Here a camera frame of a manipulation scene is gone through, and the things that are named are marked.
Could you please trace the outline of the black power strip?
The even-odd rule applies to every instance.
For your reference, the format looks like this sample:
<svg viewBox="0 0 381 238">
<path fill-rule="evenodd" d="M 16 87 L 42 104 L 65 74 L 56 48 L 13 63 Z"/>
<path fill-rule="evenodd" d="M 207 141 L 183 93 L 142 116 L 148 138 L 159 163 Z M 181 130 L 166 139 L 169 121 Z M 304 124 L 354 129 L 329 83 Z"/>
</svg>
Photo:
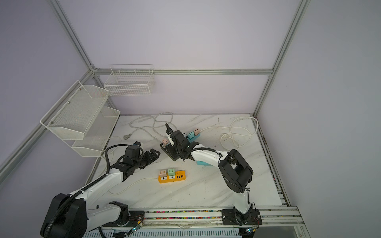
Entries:
<svg viewBox="0 0 381 238">
<path fill-rule="evenodd" d="M 164 145 L 163 143 L 161 143 L 160 147 L 173 161 L 177 161 L 179 159 L 179 156 L 177 154 L 175 147 L 172 146 L 170 143 L 167 145 Z"/>
</svg>

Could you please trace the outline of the green plug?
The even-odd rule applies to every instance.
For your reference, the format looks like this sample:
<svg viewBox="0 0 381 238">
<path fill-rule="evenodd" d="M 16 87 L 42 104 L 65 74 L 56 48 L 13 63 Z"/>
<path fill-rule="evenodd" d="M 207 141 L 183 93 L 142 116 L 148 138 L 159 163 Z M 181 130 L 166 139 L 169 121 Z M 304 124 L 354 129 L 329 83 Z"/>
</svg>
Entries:
<svg viewBox="0 0 381 238">
<path fill-rule="evenodd" d="M 168 174 L 168 176 L 175 176 L 176 175 L 176 171 L 175 171 L 174 168 L 168 169 L 167 170 L 167 174 Z"/>
</svg>

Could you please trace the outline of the orange power strip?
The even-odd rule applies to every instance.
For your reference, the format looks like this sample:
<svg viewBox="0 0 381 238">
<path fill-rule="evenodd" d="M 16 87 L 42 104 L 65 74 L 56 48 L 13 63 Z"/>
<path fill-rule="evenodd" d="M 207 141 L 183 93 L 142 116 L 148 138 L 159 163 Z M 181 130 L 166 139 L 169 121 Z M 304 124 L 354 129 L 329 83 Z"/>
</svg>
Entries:
<svg viewBox="0 0 381 238">
<path fill-rule="evenodd" d="M 170 182 L 178 182 L 186 180 L 186 172 L 176 171 L 174 176 L 167 175 L 166 177 L 158 177 L 159 183 L 170 183 Z"/>
</svg>

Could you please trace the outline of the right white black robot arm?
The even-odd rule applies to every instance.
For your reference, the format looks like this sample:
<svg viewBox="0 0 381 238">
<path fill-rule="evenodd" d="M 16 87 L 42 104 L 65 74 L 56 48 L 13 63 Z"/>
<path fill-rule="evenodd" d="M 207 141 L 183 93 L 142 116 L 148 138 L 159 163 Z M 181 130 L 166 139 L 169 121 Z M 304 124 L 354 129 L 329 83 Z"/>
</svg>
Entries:
<svg viewBox="0 0 381 238">
<path fill-rule="evenodd" d="M 234 192 L 233 214 L 238 222 L 244 224 L 252 218 L 255 206 L 249 200 L 248 184 L 254 174 L 249 163 L 239 151 L 219 151 L 208 148 L 196 141 L 190 141 L 181 131 L 165 125 L 167 138 L 160 144 L 162 150 L 173 160 L 193 160 L 205 162 L 218 168 L 226 185 Z"/>
</svg>

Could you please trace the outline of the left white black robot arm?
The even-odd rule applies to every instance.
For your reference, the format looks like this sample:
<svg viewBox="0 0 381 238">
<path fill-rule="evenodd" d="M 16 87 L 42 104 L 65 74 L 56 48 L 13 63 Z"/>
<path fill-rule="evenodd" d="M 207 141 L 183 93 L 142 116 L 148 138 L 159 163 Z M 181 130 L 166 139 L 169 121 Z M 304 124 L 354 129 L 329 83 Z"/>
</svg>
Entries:
<svg viewBox="0 0 381 238">
<path fill-rule="evenodd" d="M 56 195 L 49 206 L 40 235 L 43 238 L 81 238 L 105 224 L 123 227 L 137 219 L 132 218 L 128 205 L 111 201 L 104 207 L 95 203 L 110 189 L 127 180 L 135 170 L 145 169 L 159 159 L 160 152 L 143 151 L 139 142 L 123 144 L 125 153 L 115 164 L 110 163 L 109 150 L 104 152 L 106 171 L 99 178 L 70 194 Z"/>
</svg>

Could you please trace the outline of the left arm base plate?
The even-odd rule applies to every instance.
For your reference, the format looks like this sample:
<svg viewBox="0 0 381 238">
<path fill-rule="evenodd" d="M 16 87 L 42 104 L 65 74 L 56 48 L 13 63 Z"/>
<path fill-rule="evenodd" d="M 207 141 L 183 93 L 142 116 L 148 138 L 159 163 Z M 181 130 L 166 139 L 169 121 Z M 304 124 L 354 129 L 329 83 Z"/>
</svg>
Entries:
<svg viewBox="0 0 381 238">
<path fill-rule="evenodd" d="M 143 210 L 125 212 L 116 221 L 106 223 L 103 227 L 134 227 L 138 224 L 138 221 L 144 220 L 144 215 Z"/>
</svg>

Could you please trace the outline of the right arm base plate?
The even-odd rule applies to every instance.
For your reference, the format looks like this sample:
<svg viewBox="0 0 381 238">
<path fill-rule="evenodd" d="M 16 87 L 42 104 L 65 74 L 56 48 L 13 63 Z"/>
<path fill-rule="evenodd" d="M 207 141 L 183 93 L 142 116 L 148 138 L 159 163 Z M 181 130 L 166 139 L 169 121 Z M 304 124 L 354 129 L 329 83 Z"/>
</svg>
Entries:
<svg viewBox="0 0 381 238">
<path fill-rule="evenodd" d="M 258 209 L 250 209 L 247 213 L 240 213 L 237 209 L 223 209 L 221 211 L 223 225 L 255 225 L 260 226 L 263 224 L 262 216 Z"/>
</svg>

